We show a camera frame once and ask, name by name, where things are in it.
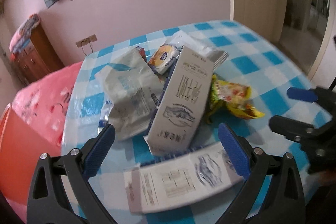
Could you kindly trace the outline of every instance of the orange plastic chair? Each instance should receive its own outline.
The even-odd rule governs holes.
[[[44,152],[59,156],[60,148],[35,132],[9,104],[0,120],[0,191],[24,222],[31,178]]]

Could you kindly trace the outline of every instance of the silver bolt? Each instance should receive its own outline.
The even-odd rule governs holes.
[[[291,160],[293,158],[293,154],[290,152],[287,152],[286,157]]]
[[[254,149],[254,153],[256,153],[257,155],[261,155],[263,153],[263,150],[261,148],[259,148],[259,147],[256,147]]]
[[[41,156],[40,156],[40,159],[44,160],[47,156],[48,156],[47,153],[42,153]]]
[[[316,149],[316,155],[323,157],[326,154],[326,152],[323,149]]]
[[[73,156],[77,155],[78,153],[79,153],[79,149],[78,148],[74,148],[74,149],[72,149],[70,151],[70,154],[73,155]]]

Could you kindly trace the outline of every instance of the blue and white tablecloth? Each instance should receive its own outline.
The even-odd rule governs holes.
[[[246,28],[230,21],[208,21],[176,28],[160,30],[116,45],[107,47],[87,56],[79,71],[64,127],[62,154],[72,148],[81,148],[89,139],[97,136],[100,111],[106,95],[95,73],[100,71],[127,47],[143,47],[149,58],[164,43],[165,37],[183,30],[199,39],[208,39],[229,54],[216,73],[225,80],[252,87],[252,99],[256,108],[266,115],[260,119],[245,121],[226,111],[214,115],[211,126],[202,125],[195,136],[193,145],[208,144],[218,140],[217,130],[221,122],[227,122],[239,135],[246,137],[252,147],[261,147],[268,154],[282,156],[293,153],[298,165],[306,200],[317,188],[316,176],[306,173],[308,161],[297,143],[270,131],[268,120],[273,115],[282,115],[320,127],[330,116],[316,104],[290,100],[286,96],[289,87],[310,88],[304,74],[268,41]],[[98,175],[89,180],[93,190],[112,217],[120,224],[135,223],[215,223],[234,199],[242,184],[212,198],[191,206],[162,213],[131,215],[128,211],[124,187],[123,170],[136,163],[152,160],[142,136],[123,142],[115,142],[105,158]],[[270,177],[266,177],[261,192],[252,208],[257,212],[266,194]],[[75,213],[84,217],[70,189],[64,182],[69,200]]]

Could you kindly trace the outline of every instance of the wall socket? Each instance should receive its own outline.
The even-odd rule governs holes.
[[[87,38],[84,38],[84,39],[81,39],[81,40],[77,41],[76,45],[77,45],[77,48],[80,48],[80,47],[83,47],[83,46],[89,44],[90,42],[95,42],[97,40],[98,40],[97,36],[95,34],[93,34],[93,35],[90,35]]]

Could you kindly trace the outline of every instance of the brown dresser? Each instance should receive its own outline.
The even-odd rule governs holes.
[[[15,60],[16,67],[27,84],[64,68],[41,24],[32,30],[30,40]]]

